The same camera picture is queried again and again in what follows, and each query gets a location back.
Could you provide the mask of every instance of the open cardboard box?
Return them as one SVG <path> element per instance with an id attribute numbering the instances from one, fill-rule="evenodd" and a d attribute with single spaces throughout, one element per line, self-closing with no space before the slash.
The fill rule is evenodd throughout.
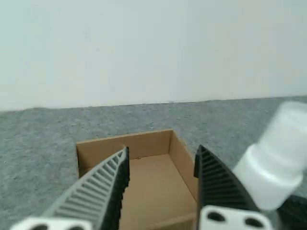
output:
<path id="1" fill-rule="evenodd" d="M 123 146 L 130 149 L 130 183 L 120 230 L 191 230 L 198 182 L 191 154 L 173 130 L 79 142 L 79 176 Z"/>

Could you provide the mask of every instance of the gray carpet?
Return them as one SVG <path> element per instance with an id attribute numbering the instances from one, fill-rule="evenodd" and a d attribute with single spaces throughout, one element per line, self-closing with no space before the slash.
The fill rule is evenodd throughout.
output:
<path id="1" fill-rule="evenodd" d="M 307 103 L 307 97 L 290 99 Z M 2 112 L 0 228 L 5 230 L 26 216 L 40 215 L 77 180 L 77 141 L 172 128 L 192 152 L 203 144 L 233 167 L 284 100 Z M 296 193 L 307 196 L 307 180 Z"/>

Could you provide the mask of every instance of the white cap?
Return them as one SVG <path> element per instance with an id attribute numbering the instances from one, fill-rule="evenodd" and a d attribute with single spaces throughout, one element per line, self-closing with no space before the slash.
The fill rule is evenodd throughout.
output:
<path id="1" fill-rule="evenodd" d="M 256 205 L 274 210 L 301 184 L 307 166 L 307 104 L 283 103 L 233 172 Z"/>

